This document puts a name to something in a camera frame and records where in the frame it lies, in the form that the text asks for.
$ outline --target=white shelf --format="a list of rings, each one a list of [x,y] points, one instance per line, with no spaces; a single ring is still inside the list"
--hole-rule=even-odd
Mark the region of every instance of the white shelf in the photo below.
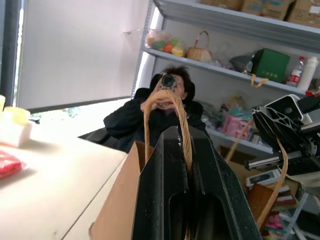
[[[170,20],[320,53],[320,29],[186,0],[153,0]]]
[[[214,72],[214,73],[217,73],[217,74],[221,74],[221,75],[229,76],[229,77],[232,77],[232,78],[240,79],[240,80],[243,80],[243,81],[251,84],[251,76],[243,74],[241,72],[232,71],[232,70],[229,70],[229,69],[225,69],[223,67],[213,66],[213,65],[208,64],[208,63],[204,63],[204,62],[201,62],[201,61],[195,61],[195,60],[188,59],[188,58],[185,58],[185,57],[175,56],[175,55],[170,54],[170,53],[166,53],[166,52],[162,52],[162,51],[158,51],[158,50],[154,50],[154,49],[150,49],[150,48],[145,48],[144,51],[146,53],[150,54],[150,55],[155,56],[155,57],[159,57],[159,58],[162,58],[162,59],[167,59],[167,60],[178,62],[178,63],[184,64],[184,65],[189,65],[191,67],[196,67],[196,68],[200,68],[200,69],[203,69],[203,70],[211,71],[211,72]],[[255,82],[260,83],[261,80],[262,79],[260,77],[257,77],[255,79]],[[289,94],[296,94],[296,95],[298,95],[300,97],[301,96],[305,96],[305,91],[303,91],[303,90],[301,90],[299,88],[292,87],[292,86],[287,86],[285,84],[278,83],[278,82],[275,82],[275,81],[270,81],[269,80],[262,86],[262,88],[263,87],[269,87],[269,88],[277,89],[277,90],[284,91],[284,92],[289,93]]]
[[[226,136],[222,132],[219,132],[217,130],[206,128],[206,131],[210,136],[212,136],[213,144],[215,145],[216,142],[223,142],[223,146],[231,147],[231,145],[237,141],[237,138],[232,136]],[[270,146],[264,145],[264,144],[255,144],[247,140],[240,140],[239,145],[249,148],[250,150],[256,150],[261,152],[262,154],[272,154],[273,150]]]

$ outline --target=plastic bag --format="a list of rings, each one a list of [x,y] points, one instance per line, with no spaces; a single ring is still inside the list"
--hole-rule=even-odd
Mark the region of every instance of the plastic bag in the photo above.
[[[20,173],[26,164],[5,151],[0,150],[0,180]]]
[[[183,40],[163,30],[149,29],[145,47],[178,57],[184,57],[187,53],[187,45]]]

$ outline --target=office chair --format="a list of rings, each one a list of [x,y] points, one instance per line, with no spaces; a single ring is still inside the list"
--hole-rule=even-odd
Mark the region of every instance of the office chair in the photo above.
[[[136,91],[133,99],[137,99],[137,98],[146,99],[150,95],[150,93],[153,91],[153,89],[156,87],[161,77],[162,77],[161,74],[156,74],[150,82],[150,88],[145,88],[145,87],[139,88]],[[202,116],[204,112],[203,106],[199,102],[192,100],[195,96],[195,90],[196,90],[195,85],[193,84],[191,88],[191,94],[189,94],[185,100],[189,102],[188,108],[192,109],[192,112],[194,114]],[[99,144],[99,145],[104,145],[110,148],[112,148],[114,143],[117,141],[115,137],[112,137],[110,134],[108,134],[107,130],[104,127],[96,131],[90,132],[86,135],[80,136],[79,138],[90,141],[92,143]]]

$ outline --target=person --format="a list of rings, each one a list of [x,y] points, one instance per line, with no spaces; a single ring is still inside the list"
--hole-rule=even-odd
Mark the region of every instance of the person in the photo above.
[[[206,125],[201,121],[203,110],[199,111],[199,103],[195,105],[195,102],[192,101],[195,96],[195,85],[190,79],[188,69],[185,66],[169,66],[163,72],[175,79],[176,86],[173,92],[182,99],[189,126],[201,130],[209,136]],[[153,77],[150,91],[145,97],[137,97],[126,102],[124,106],[103,120],[107,132],[117,139],[113,148],[129,152],[134,141],[145,141],[144,110],[146,100],[160,89],[164,73]],[[161,133],[171,126],[180,126],[175,105],[169,98],[159,99],[152,105],[149,117],[150,145],[155,147]]]

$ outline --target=red bag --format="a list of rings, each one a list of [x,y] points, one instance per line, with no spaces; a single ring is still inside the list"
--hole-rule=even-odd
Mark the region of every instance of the red bag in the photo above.
[[[0,150],[0,179],[7,178],[21,170],[22,162],[19,159]]]

